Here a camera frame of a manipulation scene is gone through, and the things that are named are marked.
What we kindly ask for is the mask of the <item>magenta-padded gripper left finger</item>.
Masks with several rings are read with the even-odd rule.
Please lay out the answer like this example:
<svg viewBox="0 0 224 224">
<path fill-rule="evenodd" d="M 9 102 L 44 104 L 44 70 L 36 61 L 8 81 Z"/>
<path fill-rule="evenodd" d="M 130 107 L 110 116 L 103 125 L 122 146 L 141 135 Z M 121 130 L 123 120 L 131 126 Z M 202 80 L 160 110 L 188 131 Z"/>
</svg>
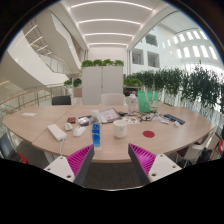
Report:
<svg viewBox="0 0 224 224">
<path fill-rule="evenodd" d="M 94 146 L 86 146 L 68 157 L 59 156 L 45 171 L 82 186 L 94 156 Z"/>
</svg>

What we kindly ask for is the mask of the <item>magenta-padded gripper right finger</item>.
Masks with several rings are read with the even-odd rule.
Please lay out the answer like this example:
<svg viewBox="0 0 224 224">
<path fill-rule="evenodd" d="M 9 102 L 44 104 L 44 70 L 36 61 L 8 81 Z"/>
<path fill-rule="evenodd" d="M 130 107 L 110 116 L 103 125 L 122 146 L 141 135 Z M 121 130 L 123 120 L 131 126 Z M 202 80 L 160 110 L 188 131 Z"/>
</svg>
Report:
<svg viewBox="0 0 224 224">
<path fill-rule="evenodd" d="M 181 167 L 165 154 L 155 155 L 131 143 L 128 144 L 128 154 L 142 185 L 147 185 L 181 170 Z"/>
</svg>

